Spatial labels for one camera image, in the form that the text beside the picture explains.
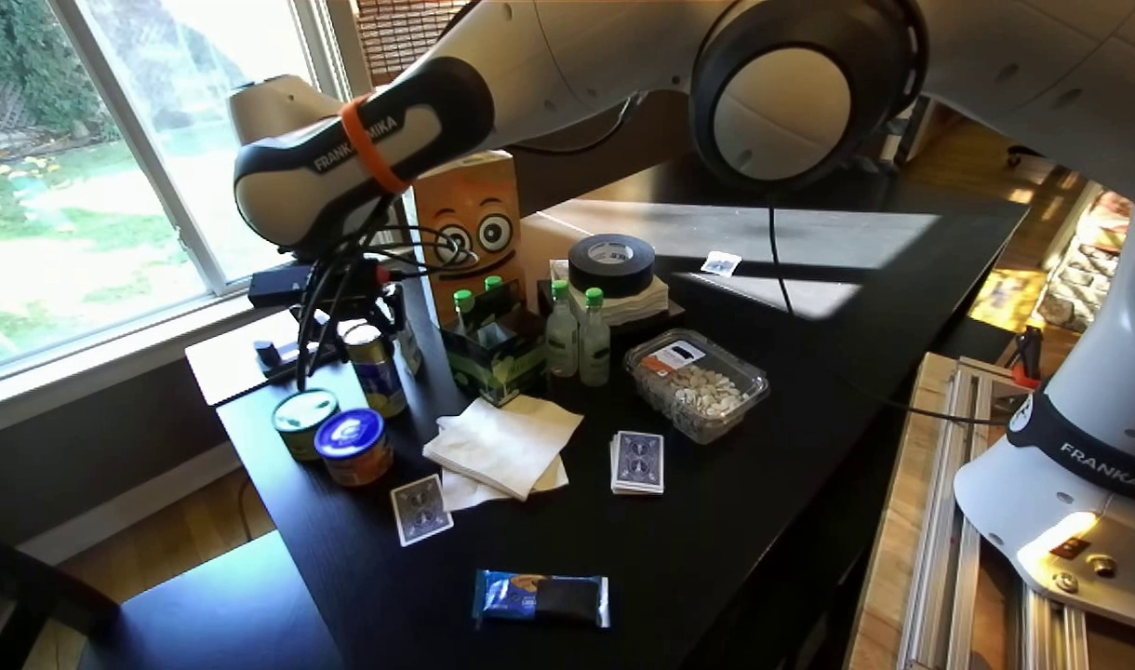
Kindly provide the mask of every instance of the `box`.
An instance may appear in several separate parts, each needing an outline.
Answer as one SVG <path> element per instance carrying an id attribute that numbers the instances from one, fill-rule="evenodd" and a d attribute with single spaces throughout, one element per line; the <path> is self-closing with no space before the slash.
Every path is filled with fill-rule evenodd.
<path id="1" fill-rule="evenodd" d="M 671 329 L 624 355 L 646 406 L 692 442 L 713 442 L 768 399 L 768 375 L 689 329 Z"/>
<path id="2" fill-rule="evenodd" d="M 481 317 L 469 335 L 438 329 L 460 395 L 505 406 L 543 375 L 543 323 L 533 314 Z"/>

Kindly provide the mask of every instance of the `window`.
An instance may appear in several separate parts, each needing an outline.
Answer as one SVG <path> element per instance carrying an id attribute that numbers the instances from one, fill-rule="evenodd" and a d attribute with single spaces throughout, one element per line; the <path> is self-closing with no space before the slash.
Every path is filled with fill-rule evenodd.
<path id="1" fill-rule="evenodd" d="M 233 293 L 226 98 L 301 75 L 290 0 L 0 0 L 0 375 Z"/>

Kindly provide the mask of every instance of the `tape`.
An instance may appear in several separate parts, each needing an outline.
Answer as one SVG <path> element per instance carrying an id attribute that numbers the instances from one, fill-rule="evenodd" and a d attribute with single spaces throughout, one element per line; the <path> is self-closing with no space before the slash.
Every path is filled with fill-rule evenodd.
<path id="1" fill-rule="evenodd" d="M 590 234 L 569 248 L 569 283 L 599 288 L 608 299 L 641 293 L 654 277 L 654 248 L 627 234 Z"/>

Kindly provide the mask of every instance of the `food container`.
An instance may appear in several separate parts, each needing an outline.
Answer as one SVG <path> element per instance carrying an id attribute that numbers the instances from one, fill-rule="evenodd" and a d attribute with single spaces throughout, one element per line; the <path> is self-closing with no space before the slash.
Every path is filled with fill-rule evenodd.
<path id="1" fill-rule="evenodd" d="M 312 451 L 337 489 L 367 489 L 392 468 L 392 442 L 374 408 L 341 408 L 327 418 L 312 436 Z"/>
<path id="2" fill-rule="evenodd" d="M 337 415 L 337 399 L 324 386 L 299 391 L 284 399 L 270 415 L 280 440 L 290 448 L 293 463 L 316 463 L 312 436 Z"/>
<path id="3" fill-rule="evenodd" d="M 713 442 L 768 399 L 768 375 L 689 329 L 671 329 L 624 355 L 646 406 L 692 442 Z"/>
<path id="4" fill-rule="evenodd" d="M 397 418 L 409 408 L 400 375 L 394 371 L 392 349 L 378 335 L 378 329 L 363 320 L 350 320 L 341 329 L 345 358 L 352 364 L 352 375 L 362 391 L 367 395 L 367 406 L 378 418 Z"/>

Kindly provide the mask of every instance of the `tree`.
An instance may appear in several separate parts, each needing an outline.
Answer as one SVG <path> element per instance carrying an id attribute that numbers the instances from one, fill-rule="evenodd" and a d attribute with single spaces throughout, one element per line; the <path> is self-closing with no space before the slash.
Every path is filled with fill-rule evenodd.
<path id="1" fill-rule="evenodd" d="M 113 122 L 48 0 L 0 0 L 0 87 L 53 138 L 109 138 Z"/>

